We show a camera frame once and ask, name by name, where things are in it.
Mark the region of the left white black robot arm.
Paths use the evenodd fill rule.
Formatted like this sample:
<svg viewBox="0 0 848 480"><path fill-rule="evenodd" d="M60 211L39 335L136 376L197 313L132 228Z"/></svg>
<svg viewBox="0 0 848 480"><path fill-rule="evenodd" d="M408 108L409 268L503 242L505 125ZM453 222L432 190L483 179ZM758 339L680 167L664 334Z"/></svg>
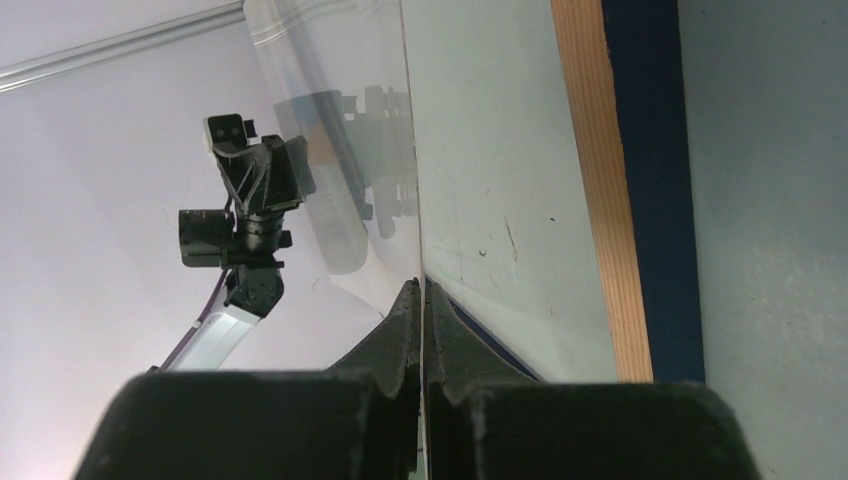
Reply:
<svg viewBox="0 0 848 480"><path fill-rule="evenodd" d="M182 210L178 215L181 259L189 268L218 268L209 299L156 372L215 370L266 318L285 291L284 261L292 246L283 225L315 190L302 136L277 135L237 146L211 147L227 191L220 209Z"/></svg>

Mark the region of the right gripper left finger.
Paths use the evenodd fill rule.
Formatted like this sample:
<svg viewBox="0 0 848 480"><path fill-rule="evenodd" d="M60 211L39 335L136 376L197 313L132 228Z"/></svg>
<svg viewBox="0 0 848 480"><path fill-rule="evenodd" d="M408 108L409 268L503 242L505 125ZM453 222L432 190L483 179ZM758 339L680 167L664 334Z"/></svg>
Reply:
<svg viewBox="0 0 848 480"><path fill-rule="evenodd" d="M416 468L421 288L320 371L146 373L114 397L80 479L405 479Z"/></svg>

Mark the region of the clear acrylic sheet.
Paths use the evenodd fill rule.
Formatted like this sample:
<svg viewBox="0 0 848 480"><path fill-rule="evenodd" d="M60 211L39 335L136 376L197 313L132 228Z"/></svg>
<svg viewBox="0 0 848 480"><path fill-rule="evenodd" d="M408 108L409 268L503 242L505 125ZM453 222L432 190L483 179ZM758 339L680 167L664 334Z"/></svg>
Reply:
<svg viewBox="0 0 848 480"><path fill-rule="evenodd" d="M418 165L397 1L247 1L279 129L307 143L305 210L330 281L387 314L422 273Z"/></svg>

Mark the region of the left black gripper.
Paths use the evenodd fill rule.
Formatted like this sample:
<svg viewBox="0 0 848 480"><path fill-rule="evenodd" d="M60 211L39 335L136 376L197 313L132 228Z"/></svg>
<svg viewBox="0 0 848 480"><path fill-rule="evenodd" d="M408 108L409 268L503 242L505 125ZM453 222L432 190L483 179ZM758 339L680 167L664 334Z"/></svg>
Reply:
<svg viewBox="0 0 848 480"><path fill-rule="evenodd" d="M262 144L237 147L223 142L214 144L212 151L231 197L225 210L233 217L236 247L245 252L290 248L292 234L283 227L287 211L260 211L300 205L316 191L307 140L268 135Z"/></svg>

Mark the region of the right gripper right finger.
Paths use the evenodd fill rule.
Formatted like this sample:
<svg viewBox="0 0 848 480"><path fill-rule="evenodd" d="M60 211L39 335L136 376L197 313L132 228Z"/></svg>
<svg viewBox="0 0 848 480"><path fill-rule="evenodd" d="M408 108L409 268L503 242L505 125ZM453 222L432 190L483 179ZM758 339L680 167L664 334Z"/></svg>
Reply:
<svg viewBox="0 0 848 480"><path fill-rule="evenodd" d="M434 479L756 479L731 409L695 383L545 383L426 286L427 461Z"/></svg>

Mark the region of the wooden picture frame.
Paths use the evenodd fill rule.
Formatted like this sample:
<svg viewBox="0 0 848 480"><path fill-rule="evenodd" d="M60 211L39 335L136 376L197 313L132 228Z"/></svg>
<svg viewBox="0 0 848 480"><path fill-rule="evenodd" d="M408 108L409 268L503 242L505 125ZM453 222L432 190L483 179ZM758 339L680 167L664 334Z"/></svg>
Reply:
<svg viewBox="0 0 848 480"><path fill-rule="evenodd" d="M407 1L424 268L554 382L705 380L674 1Z"/></svg>

